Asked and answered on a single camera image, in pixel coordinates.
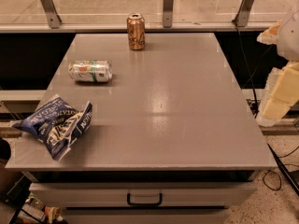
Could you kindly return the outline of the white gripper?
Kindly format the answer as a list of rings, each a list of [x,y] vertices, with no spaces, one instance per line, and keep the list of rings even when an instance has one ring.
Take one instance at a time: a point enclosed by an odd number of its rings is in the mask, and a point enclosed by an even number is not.
[[[282,20],[260,33],[257,41],[276,45],[278,55],[299,61],[299,4],[295,4]],[[261,126],[274,126],[299,101],[299,62],[288,62],[282,69],[274,67],[264,88],[256,121]]]

